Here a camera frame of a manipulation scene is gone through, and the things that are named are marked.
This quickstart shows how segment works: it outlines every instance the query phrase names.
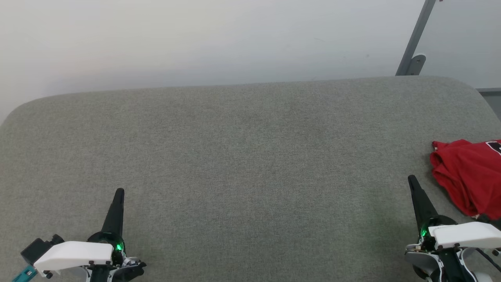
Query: white wall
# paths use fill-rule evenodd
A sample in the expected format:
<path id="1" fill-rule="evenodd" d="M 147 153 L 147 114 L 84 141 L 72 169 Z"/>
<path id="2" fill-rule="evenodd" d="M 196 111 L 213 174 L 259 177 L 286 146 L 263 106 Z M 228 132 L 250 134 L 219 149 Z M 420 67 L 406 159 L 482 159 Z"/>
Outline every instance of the white wall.
<path id="1" fill-rule="evenodd" d="M 500 0 L 437 0 L 415 52 L 426 55 L 420 75 L 501 87 L 500 13 Z"/>
<path id="2" fill-rule="evenodd" d="M 0 122 L 48 95 L 394 75 L 424 0 L 0 0 Z"/>

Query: teal connector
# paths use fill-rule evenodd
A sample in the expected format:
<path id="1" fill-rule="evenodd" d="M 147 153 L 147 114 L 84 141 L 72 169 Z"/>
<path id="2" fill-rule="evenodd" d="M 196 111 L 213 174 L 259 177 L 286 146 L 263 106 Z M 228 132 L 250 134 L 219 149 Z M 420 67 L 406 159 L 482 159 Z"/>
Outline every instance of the teal connector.
<path id="1" fill-rule="evenodd" d="M 33 268 L 33 266 L 28 265 L 25 270 L 21 271 L 21 273 L 19 273 L 19 275 L 12 280 L 12 282 L 28 282 L 36 275 L 37 271 Z"/>

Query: gray fabric surface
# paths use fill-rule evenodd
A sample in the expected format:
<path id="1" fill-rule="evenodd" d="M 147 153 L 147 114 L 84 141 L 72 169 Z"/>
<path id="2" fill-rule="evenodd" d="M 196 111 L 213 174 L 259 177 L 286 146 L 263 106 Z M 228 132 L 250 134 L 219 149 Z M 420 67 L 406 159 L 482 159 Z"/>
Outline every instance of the gray fabric surface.
<path id="1" fill-rule="evenodd" d="M 32 101 L 0 127 L 0 280 L 33 239 L 98 231 L 123 187 L 128 254 L 148 263 L 137 281 L 419 281 L 403 259 L 416 240 L 407 176 L 466 222 L 428 160 L 433 140 L 460 138 L 500 139 L 501 123 L 438 77 Z"/>

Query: black cable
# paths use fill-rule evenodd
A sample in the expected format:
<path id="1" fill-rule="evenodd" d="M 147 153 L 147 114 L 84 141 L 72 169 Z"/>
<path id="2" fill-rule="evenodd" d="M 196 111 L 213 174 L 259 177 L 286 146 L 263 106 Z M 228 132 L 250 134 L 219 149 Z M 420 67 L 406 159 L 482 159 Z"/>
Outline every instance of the black cable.
<path id="1" fill-rule="evenodd" d="M 483 257 L 485 257 L 485 258 L 486 258 L 486 259 L 487 259 L 487 260 L 488 260 L 488 261 L 489 261 L 492 265 L 494 265 L 494 267 L 495 267 L 495 268 L 496 268 L 499 272 L 501 272 L 501 267 L 500 267 L 497 263 L 495 263 L 495 262 L 492 260 L 492 258 L 491 258 L 488 254 L 484 253 L 484 252 L 483 252 L 481 249 L 479 249 L 479 248 L 476 248 L 475 250 L 477 250 L 477 251 L 478 251 L 478 252 L 479 252 L 479 253 L 480 253 Z"/>

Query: red cloth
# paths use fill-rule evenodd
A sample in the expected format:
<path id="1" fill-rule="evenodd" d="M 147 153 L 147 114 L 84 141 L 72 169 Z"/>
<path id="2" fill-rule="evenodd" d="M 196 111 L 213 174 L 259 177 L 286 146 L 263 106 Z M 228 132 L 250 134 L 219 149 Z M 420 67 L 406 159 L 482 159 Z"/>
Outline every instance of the red cloth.
<path id="1" fill-rule="evenodd" d="M 501 217 L 501 140 L 472 144 L 434 141 L 433 176 L 466 215 Z"/>

